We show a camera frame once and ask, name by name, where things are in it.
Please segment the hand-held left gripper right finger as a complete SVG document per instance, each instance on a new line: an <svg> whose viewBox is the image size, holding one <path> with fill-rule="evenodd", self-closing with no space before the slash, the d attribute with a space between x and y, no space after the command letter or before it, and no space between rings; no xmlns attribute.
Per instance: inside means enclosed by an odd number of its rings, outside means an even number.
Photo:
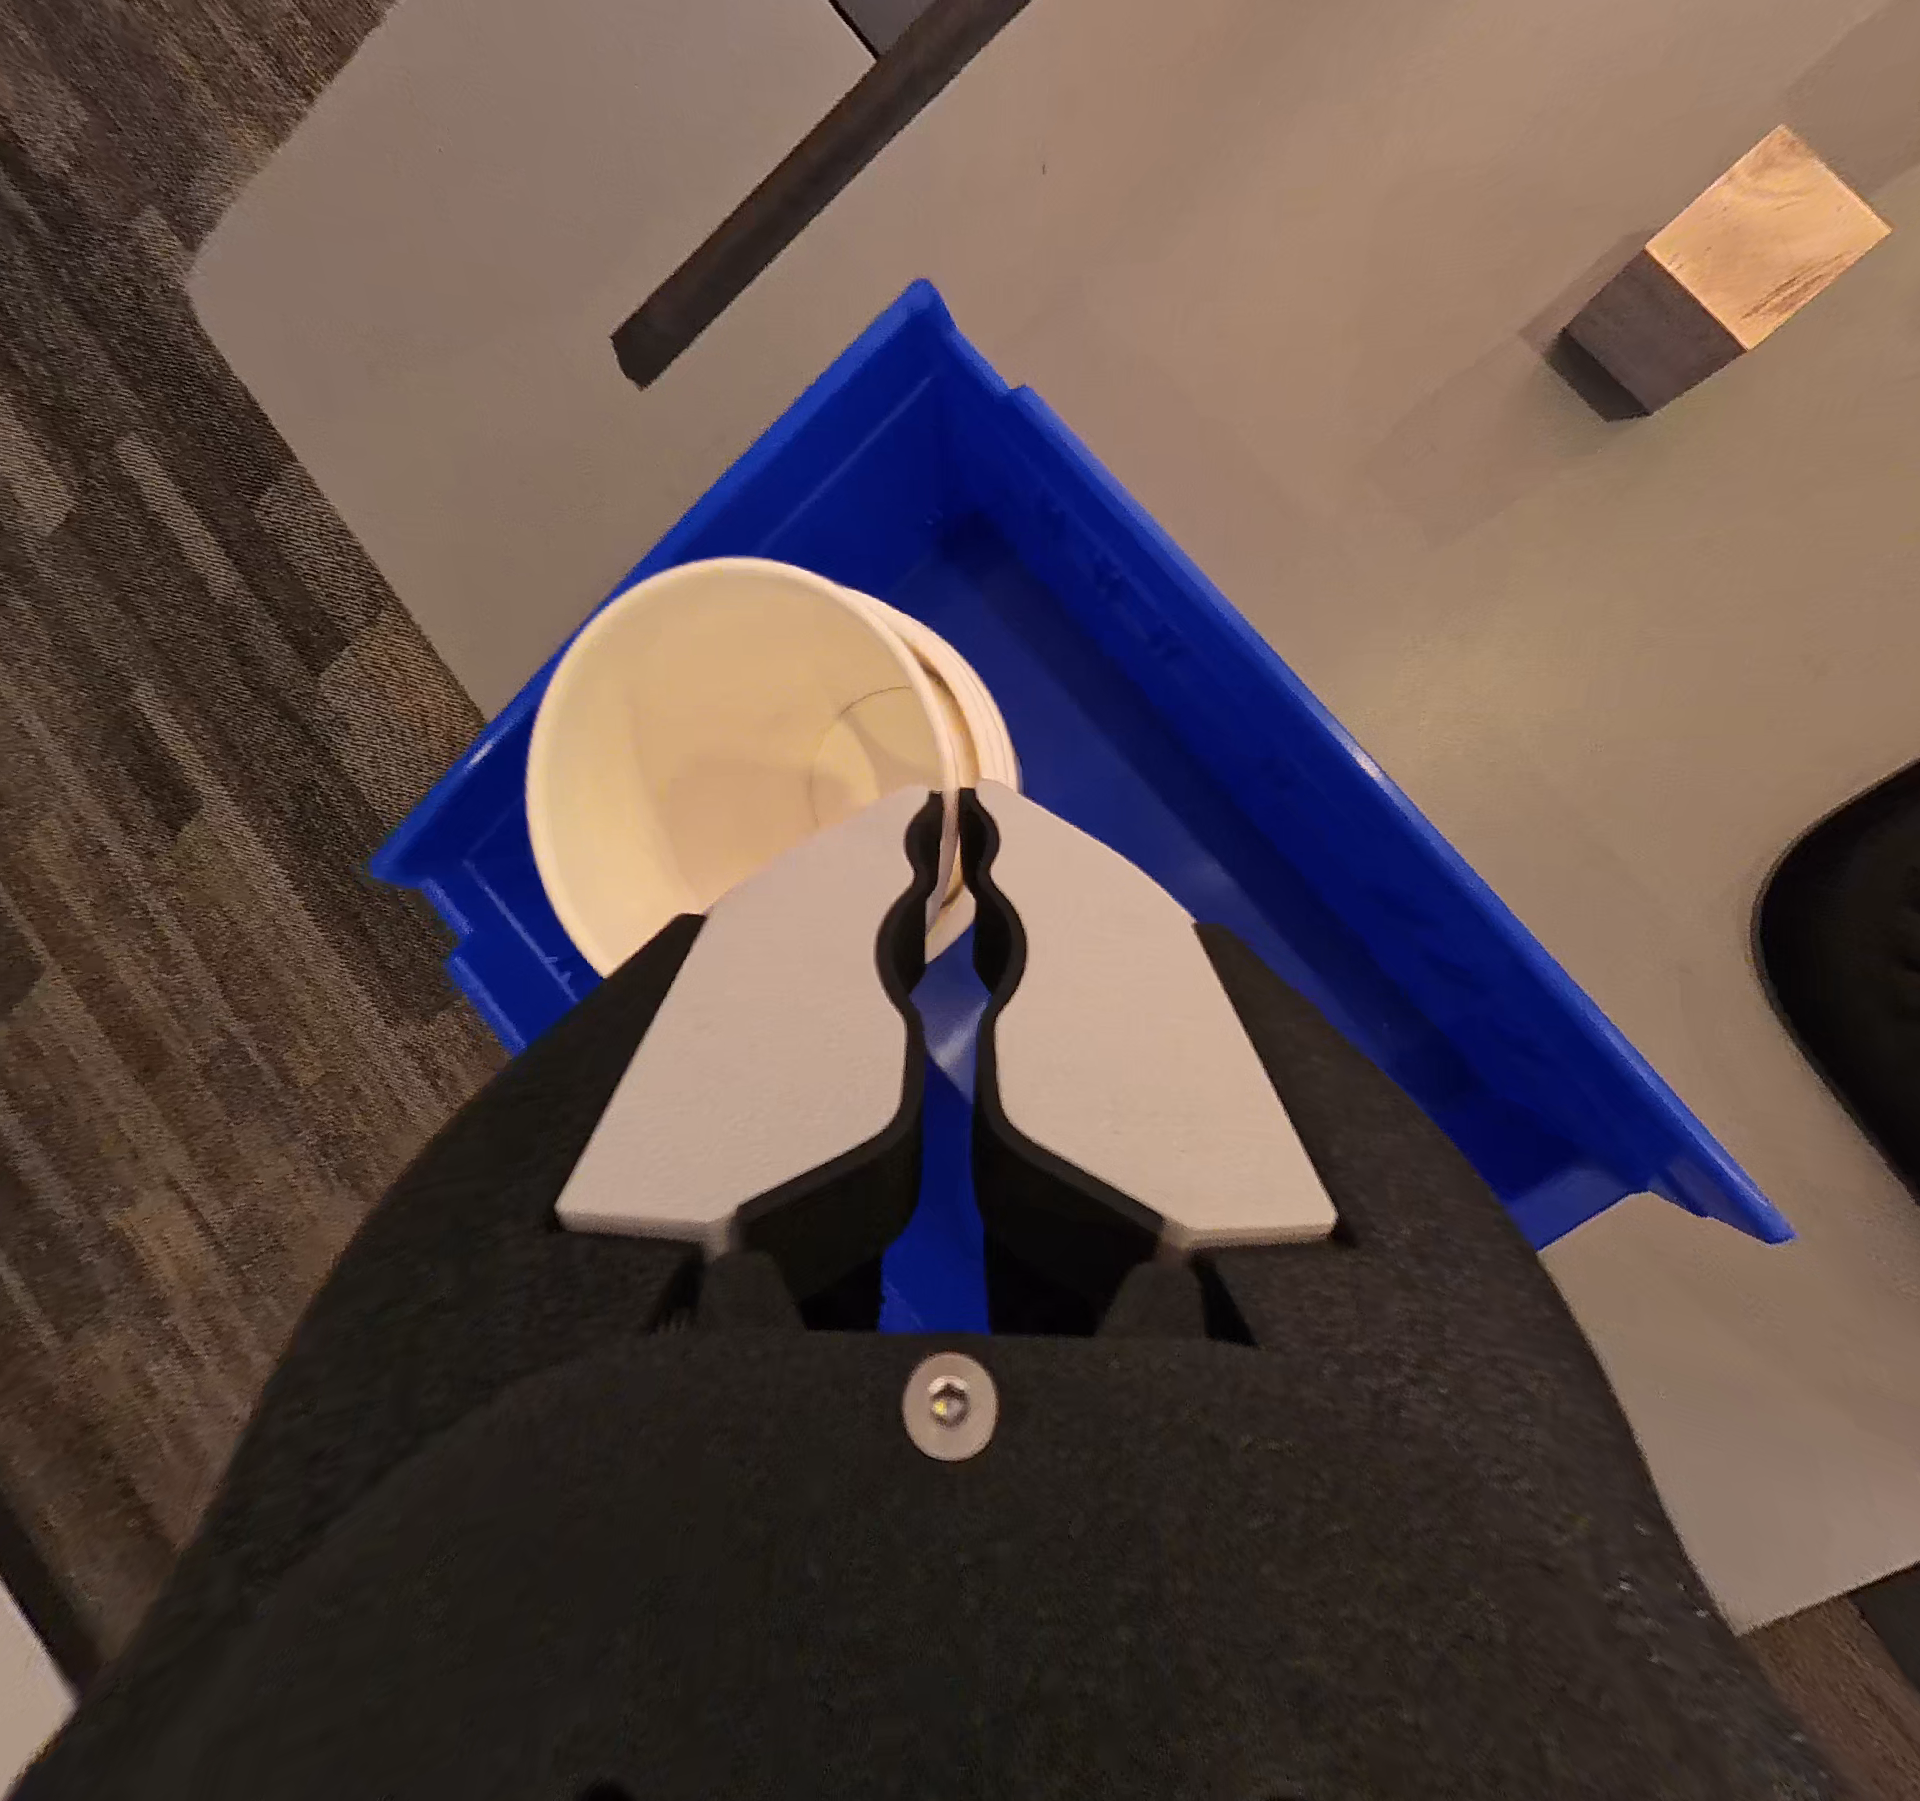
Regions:
<svg viewBox="0 0 1920 1801"><path fill-rule="evenodd" d="M971 1175L1012 1255L1321 1241L1329 1189L1195 915L1003 784L963 804L976 1028Z"/></svg>

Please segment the wooden cube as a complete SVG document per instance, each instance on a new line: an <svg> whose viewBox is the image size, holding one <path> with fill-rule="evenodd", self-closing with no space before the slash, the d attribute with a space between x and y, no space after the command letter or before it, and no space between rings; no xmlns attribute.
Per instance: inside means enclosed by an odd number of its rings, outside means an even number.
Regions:
<svg viewBox="0 0 1920 1801"><path fill-rule="evenodd" d="M1778 125L1638 245L1553 346L1608 404L1654 415L1754 352L1888 234Z"/></svg>

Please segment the black textured wrist pad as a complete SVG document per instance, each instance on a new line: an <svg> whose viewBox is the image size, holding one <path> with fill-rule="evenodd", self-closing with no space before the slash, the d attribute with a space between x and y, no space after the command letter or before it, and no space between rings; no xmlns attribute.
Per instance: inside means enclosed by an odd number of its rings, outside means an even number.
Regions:
<svg viewBox="0 0 1920 1801"><path fill-rule="evenodd" d="M1765 878L1759 979L1797 1046L1917 1189L1917 766L1808 829Z"/></svg>

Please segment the blue plastic bin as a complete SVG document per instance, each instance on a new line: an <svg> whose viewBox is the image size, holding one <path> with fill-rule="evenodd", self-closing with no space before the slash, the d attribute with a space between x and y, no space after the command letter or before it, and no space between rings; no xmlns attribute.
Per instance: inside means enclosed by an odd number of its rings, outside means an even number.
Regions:
<svg viewBox="0 0 1920 1801"><path fill-rule="evenodd" d="M612 587L762 557L963 655L1022 791L1222 925L1451 1137L1531 1247L1649 1191L1790 1225L1040 397L914 281Z"/></svg>

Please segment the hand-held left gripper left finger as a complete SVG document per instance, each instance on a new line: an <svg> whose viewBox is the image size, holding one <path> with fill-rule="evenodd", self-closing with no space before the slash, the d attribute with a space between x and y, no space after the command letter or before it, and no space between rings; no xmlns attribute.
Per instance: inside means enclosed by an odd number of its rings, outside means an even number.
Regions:
<svg viewBox="0 0 1920 1801"><path fill-rule="evenodd" d="M558 1200L574 1233L883 1250L921 1191L947 804L900 790L719 898Z"/></svg>

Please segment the white low cabinet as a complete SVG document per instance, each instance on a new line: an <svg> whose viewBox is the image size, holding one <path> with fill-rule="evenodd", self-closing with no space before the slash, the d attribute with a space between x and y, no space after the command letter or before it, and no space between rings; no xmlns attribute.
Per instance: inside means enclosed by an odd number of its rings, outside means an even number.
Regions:
<svg viewBox="0 0 1920 1801"><path fill-rule="evenodd" d="M2 1585L2 1789L52 1741L75 1697L35 1629Z"/></svg>

